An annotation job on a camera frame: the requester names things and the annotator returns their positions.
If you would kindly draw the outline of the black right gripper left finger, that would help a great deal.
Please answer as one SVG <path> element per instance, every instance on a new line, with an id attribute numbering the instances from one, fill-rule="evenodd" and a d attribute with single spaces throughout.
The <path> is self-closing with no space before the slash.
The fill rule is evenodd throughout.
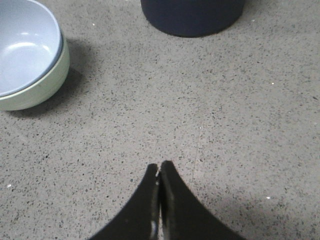
<path id="1" fill-rule="evenodd" d="M 159 238 L 158 166 L 147 166 L 137 189 L 120 212 L 92 240 L 157 240 Z"/>

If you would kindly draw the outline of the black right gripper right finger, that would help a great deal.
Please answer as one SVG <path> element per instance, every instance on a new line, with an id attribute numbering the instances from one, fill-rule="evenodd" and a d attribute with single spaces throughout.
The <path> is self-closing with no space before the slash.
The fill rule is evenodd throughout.
<path id="1" fill-rule="evenodd" d="M 160 202 L 165 240 L 243 239 L 198 201 L 168 160 L 161 164 Z"/>

